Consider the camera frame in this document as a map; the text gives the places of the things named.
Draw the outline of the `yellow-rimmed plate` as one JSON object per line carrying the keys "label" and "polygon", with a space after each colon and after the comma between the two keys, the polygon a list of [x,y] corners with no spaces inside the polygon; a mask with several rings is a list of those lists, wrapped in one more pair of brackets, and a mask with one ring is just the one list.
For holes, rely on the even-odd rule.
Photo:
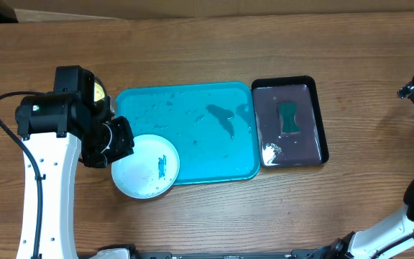
{"label": "yellow-rimmed plate", "polygon": [[104,89],[104,87],[98,81],[95,81],[94,82],[93,100],[95,102],[98,102],[98,101],[103,100],[105,98],[106,98],[106,90]]}

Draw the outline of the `light blue plate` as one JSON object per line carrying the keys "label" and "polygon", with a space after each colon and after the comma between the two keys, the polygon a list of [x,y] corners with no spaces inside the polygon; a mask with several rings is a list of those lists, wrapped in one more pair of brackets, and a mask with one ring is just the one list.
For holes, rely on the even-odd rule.
{"label": "light blue plate", "polygon": [[152,199],[169,190],[180,170],[175,146],[158,135],[134,138],[134,153],[111,165],[113,181],[123,194]]}

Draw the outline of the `green scrubbing sponge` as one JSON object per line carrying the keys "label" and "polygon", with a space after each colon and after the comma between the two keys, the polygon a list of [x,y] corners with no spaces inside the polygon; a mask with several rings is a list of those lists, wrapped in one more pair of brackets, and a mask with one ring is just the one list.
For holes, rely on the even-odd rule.
{"label": "green scrubbing sponge", "polygon": [[299,132],[300,128],[295,122],[298,105],[294,102],[282,102],[278,104],[277,109],[282,119],[282,133],[292,134]]}

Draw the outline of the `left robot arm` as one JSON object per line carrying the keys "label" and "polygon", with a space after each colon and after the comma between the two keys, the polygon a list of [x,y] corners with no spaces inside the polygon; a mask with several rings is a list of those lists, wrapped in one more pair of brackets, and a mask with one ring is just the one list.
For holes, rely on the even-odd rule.
{"label": "left robot arm", "polygon": [[18,258],[77,258],[73,231],[79,163],[106,168],[133,153],[129,122],[115,115],[94,74],[60,66],[51,92],[26,96],[15,113],[24,153],[24,205]]}

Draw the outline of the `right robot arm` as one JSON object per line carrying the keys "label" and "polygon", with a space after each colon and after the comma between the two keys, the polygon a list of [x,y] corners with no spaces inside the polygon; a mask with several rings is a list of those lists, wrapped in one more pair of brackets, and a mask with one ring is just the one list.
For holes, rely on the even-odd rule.
{"label": "right robot arm", "polygon": [[[397,95],[414,103],[414,76]],[[404,205],[368,230],[352,232],[331,245],[320,247],[307,258],[393,258],[414,247],[414,179],[403,198]]]}

